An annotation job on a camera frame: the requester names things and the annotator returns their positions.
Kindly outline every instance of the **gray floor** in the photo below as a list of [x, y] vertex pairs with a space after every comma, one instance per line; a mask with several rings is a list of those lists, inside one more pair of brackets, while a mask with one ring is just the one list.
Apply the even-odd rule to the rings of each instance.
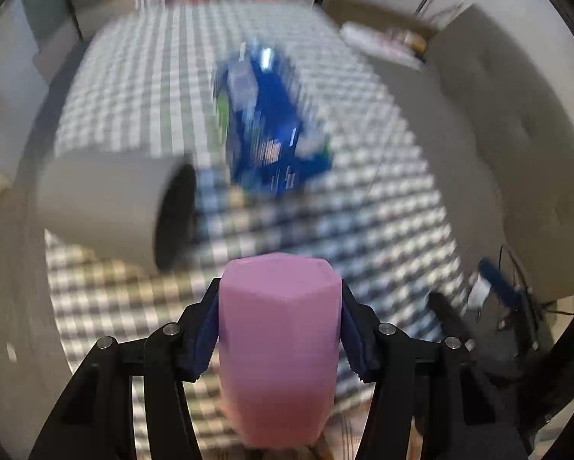
[[[13, 188], [0, 193], [0, 443], [26, 459], [71, 377], [46, 278], [43, 229], [33, 206], [36, 174], [50, 154], [61, 106], [85, 45], [53, 81]], [[7, 345], [16, 353], [16, 362]]]

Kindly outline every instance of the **pink cup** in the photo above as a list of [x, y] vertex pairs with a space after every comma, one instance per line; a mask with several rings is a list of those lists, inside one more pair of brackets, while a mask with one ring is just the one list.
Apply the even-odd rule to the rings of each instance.
[[252, 448], [315, 443], [334, 404], [342, 280], [324, 259], [230, 261], [219, 285], [222, 406]]

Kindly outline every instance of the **checkered tablecloth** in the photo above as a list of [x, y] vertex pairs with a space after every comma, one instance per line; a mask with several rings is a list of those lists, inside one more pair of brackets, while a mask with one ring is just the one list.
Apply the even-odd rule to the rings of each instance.
[[[212, 71], [251, 38], [279, 45], [291, 58], [335, 154], [331, 172], [281, 199], [245, 199], [225, 176]], [[148, 276], [46, 232], [54, 313], [72, 371], [102, 335], [122, 342], [148, 336], [199, 300], [230, 259], [272, 251], [327, 259], [359, 301], [414, 337], [439, 337], [426, 309], [431, 287], [461, 302], [456, 244], [421, 148], [371, 66], [320, 10], [221, 0], [114, 22], [96, 36], [71, 85], [56, 156], [83, 146], [142, 148], [152, 157], [193, 154], [197, 233], [186, 269]], [[185, 389], [200, 447], [236, 443], [220, 411], [217, 359]], [[342, 355], [335, 410], [371, 393]], [[140, 379], [134, 397], [137, 447], [144, 453]]]

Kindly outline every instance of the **gray cup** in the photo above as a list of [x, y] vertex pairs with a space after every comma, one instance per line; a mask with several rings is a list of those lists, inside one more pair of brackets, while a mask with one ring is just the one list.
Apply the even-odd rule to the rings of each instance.
[[195, 193], [188, 157], [84, 149], [46, 165], [36, 204], [62, 240], [157, 273], [173, 268], [190, 238]]

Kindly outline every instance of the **blue package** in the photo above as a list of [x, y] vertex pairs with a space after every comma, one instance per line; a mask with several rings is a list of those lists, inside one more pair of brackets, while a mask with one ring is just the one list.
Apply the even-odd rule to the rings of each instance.
[[281, 195], [332, 167], [322, 122], [276, 49], [243, 44], [219, 66], [214, 97], [232, 184]]

